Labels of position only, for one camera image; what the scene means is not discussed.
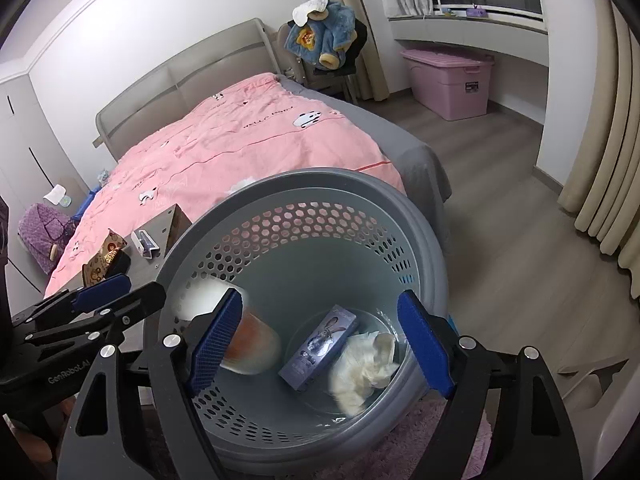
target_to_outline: gray laundry basket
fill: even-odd
[[[241,376],[220,369],[193,399],[228,468],[284,475],[336,465],[375,444],[425,392],[422,372],[396,314],[412,288],[447,316],[447,279],[436,237],[418,209],[372,176],[300,170],[236,192],[188,229],[162,264],[166,306],[145,322],[145,346],[183,330],[172,313],[185,288],[216,276],[247,290],[252,312],[282,338],[273,369]],[[391,384],[349,419],[326,379],[298,394],[277,372],[334,304],[358,315],[360,330],[396,335],[401,367]]]

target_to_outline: bed headboard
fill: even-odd
[[[209,36],[142,76],[95,117],[100,137],[119,160],[146,136],[183,118],[207,97],[249,76],[280,73],[258,18]]]

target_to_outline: purple item on window sill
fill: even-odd
[[[473,9],[466,10],[466,16],[468,18],[486,18],[488,14],[482,7],[474,6]]]

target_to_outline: blue plush jacket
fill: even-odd
[[[322,70],[335,70],[344,65],[344,53],[356,37],[355,15],[351,7],[329,0],[324,20],[307,20],[303,27],[295,23],[285,48]]]

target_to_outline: purple bag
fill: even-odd
[[[18,223],[18,235],[31,256],[47,274],[56,268],[66,245],[76,231],[76,223],[46,204],[34,204]],[[53,246],[58,246],[51,259]]]

